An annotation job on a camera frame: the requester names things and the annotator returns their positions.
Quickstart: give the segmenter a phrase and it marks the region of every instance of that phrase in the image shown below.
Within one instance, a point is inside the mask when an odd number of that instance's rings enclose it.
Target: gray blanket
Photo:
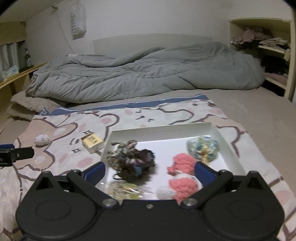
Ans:
[[[28,95],[87,103],[179,89],[250,90],[263,83],[264,74],[251,55],[210,42],[150,48],[123,58],[63,57],[41,67],[32,79]]]

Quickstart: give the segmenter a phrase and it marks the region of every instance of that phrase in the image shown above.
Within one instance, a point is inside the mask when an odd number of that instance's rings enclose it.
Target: small carton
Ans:
[[[83,146],[90,154],[95,153],[104,146],[104,141],[99,138],[95,133],[90,133],[81,138]]]

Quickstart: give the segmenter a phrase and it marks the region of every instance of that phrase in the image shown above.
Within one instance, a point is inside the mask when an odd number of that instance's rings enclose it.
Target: headboard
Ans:
[[[184,34],[132,34],[94,40],[94,53],[119,57],[151,47],[176,47],[197,42],[210,42],[211,37]]]

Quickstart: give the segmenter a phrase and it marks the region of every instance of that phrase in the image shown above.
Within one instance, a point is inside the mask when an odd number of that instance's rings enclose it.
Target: green bottle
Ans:
[[[26,67],[30,67],[32,66],[32,61],[31,61],[31,56],[29,54],[28,48],[25,48],[25,51],[26,51],[26,55],[25,55]]]

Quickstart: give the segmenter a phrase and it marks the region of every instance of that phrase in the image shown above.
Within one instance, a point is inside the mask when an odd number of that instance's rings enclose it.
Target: metal bolt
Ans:
[[[146,208],[148,208],[148,209],[152,209],[152,208],[154,208],[154,205],[153,205],[153,204],[147,204],[147,205],[146,205]]]
[[[113,198],[108,198],[102,201],[102,204],[106,207],[113,207],[117,204],[117,201]]]
[[[191,206],[196,205],[196,204],[198,203],[198,201],[197,201],[196,199],[194,199],[194,198],[187,198],[187,199],[185,199],[185,200],[183,201],[183,203],[184,203],[186,206],[191,207]]]

